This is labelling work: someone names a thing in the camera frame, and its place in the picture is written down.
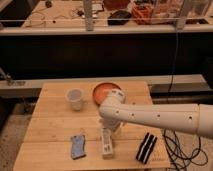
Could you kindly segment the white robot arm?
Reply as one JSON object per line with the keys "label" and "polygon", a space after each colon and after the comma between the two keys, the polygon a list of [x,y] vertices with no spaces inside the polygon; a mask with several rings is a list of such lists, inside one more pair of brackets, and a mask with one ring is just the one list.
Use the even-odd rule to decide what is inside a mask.
{"label": "white robot arm", "polygon": [[112,89],[99,107],[100,116],[114,127],[129,122],[169,129],[213,139],[213,105],[206,104],[124,104],[125,95]]}

